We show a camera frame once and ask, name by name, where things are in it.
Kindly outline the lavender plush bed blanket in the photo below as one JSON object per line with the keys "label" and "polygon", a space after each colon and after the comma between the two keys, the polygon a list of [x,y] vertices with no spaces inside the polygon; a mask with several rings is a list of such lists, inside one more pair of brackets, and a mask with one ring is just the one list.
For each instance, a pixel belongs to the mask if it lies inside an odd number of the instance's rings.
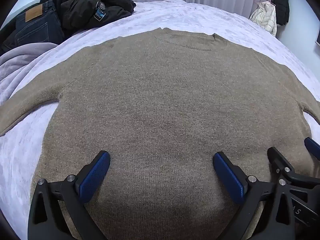
{"label": "lavender plush bed blanket", "polygon": [[[319,80],[279,40],[248,19],[221,9],[165,0],[138,3],[132,16],[102,28],[82,31],[61,45],[28,44],[1,56],[1,102],[41,72],[80,49],[157,28],[218,34],[252,48],[290,68],[315,98]],[[43,106],[1,137],[1,210],[20,239],[27,238],[30,186],[42,149],[44,132],[57,105]]]}

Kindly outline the black jacket on bed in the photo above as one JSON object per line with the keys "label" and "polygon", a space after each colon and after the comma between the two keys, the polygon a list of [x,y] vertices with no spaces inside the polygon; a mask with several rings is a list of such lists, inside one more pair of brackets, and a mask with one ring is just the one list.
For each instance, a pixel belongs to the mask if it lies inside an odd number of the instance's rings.
{"label": "black jacket on bed", "polygon": [[[32,7],[47,2],[39,2],[25,8],[21,13]],[[61,23],[65,40],[81,30],[100,28],[133,14],[136,4],[132,0],[52,0]],[[17,48],[15,45],[16,15],[1,30],[1,54]]]}

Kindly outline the wall mounted monitor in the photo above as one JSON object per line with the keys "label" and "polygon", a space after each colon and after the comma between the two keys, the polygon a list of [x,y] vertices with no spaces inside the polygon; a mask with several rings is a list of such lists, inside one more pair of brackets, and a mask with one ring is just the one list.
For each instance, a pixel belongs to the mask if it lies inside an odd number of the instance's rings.
{"label": "wall mounted monitor", "polygon": [[320,31],[318,33],[316,43],[320,46]]}

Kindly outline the cream puffer jacket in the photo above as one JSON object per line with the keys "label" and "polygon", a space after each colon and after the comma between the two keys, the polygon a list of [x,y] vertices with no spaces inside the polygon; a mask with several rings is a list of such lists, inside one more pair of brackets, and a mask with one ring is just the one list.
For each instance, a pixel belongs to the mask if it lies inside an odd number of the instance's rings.
{"label": "cream puffer jacket", "polygon": [[249,20],[256,23],[273,36],[276,36],[276,6],[270,1],[258,2],[257,5],[257,9],[251,14]]}

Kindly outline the dark blue jeans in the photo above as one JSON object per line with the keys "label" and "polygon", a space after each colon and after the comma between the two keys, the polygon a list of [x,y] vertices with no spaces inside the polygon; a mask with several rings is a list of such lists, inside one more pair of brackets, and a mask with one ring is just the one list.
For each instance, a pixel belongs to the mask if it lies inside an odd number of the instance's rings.
{"label": "dark blue jeans", "polygon": [[36,5],[16,17],[15,45],[51,42],[61,44],[65,35],[52,0]]}

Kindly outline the beige knit sweater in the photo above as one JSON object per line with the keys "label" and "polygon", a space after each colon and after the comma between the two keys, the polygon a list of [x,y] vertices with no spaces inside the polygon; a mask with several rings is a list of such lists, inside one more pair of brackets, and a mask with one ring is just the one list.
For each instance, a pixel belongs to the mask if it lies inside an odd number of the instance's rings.
{"label": "beige knit sweater", "polygon": [[319,102],[287,66],[217,34],[156,29],[83,48],[1,106],[1,133],[48,101],[58,107],[33,181],[109,152],[88,205],[109,239],[214,239],[235,213],[213,170],[219,151],[269,180],[274,146],[319,176],[303,143]]}

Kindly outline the black hanging coat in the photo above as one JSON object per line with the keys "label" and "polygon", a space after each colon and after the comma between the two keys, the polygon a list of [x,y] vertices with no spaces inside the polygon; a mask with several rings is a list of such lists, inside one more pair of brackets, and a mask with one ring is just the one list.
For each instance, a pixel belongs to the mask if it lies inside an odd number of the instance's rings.
{"label": "black hanging coat", "polygon": [[286,25],[289,22],[289,0],[271,0],[276,6],[276,22],[278,25]]}

